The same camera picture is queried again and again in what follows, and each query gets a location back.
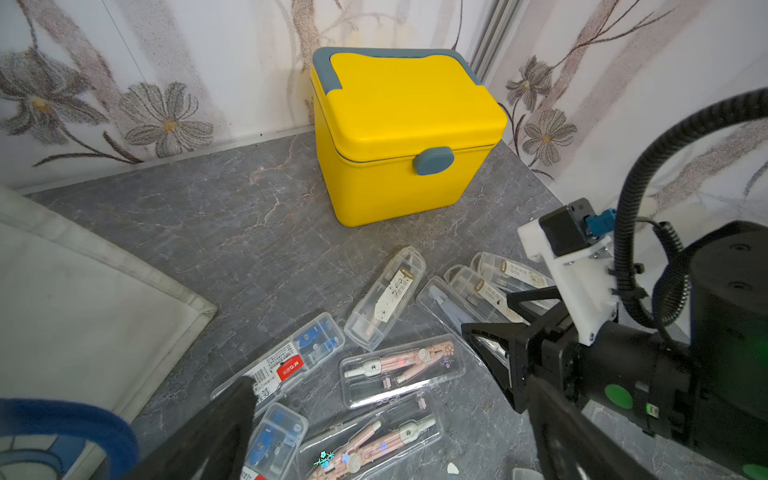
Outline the clear labelled case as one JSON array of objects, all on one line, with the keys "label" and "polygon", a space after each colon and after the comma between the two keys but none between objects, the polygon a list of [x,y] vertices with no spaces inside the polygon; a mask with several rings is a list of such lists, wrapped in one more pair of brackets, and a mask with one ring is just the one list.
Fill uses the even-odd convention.
[{"label": "clear labelled case", "polygon": [[494,253],[478,252],[472,258],[470,267],[505,295],[555,285],[555,282],[543,273]]},{"label": "clear labelled case", "polygon": [[468,266],[450,267],[444,280],[469,305],[480,322],[529,324],[508,306],[507,296],[499,288]]}]

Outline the clear case blue compass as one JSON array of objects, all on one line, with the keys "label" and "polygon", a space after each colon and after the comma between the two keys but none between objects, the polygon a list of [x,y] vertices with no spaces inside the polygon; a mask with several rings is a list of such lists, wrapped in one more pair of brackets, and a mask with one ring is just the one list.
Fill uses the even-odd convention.
[{"label": "clear case blue compass", "polygon": [[440,320],[447,328],[461,335],[461,326],[480,322],[469,305],[441,277],[433,276],[417,295],[417,303]]}]

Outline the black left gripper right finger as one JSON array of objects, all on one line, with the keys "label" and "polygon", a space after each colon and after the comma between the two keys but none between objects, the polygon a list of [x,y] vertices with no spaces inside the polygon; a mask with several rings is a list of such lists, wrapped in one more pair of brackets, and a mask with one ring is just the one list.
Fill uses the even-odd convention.
[{"label": "black left gripper right finger", "polygon": [[528,413],[546,479],[651,479],[548,382],[528,381]]}]

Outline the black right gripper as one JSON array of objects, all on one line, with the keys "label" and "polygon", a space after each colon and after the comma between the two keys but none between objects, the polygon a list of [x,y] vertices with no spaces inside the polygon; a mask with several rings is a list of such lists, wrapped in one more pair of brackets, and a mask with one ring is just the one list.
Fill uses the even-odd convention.
[{"label": "black right gripper", "polygon": [[[510,292],[511,309],[546,312],[562,300],[556,286]],[[528,408],[532,377],[583,407],[594,401],[649,435],[694,432],[696,374],[688,345],[615,322],[594,343],[578,342],[570,321],[465,323],[462,337],[481,359],[512,409]]]}]

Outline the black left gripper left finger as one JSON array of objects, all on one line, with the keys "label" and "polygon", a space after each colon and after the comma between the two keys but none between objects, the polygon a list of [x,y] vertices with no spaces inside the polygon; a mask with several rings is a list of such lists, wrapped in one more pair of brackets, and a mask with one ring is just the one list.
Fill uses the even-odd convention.
[{"label": "black left gripper left finger", "polygon": [[123,477],[238,479],[252,432],[253,385],[239,378]]}]

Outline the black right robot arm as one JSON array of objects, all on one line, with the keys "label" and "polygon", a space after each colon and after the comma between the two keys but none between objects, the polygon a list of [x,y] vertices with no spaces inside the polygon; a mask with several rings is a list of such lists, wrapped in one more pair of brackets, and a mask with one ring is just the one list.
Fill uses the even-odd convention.
[{"label": "black right robot arm", "polygon": [[523,322],[467,323],[463,339],[519,413],[538,405],[533,381],[576,408],[601,404],[645,433],[674,441],[749,479],[767,475],[767,230],[734,221],[687,247],[653,292],[691,283],[691,339],[609,321],[593,344],[576,339],[554,287],[511,293],[505,305],[551,299]]}]

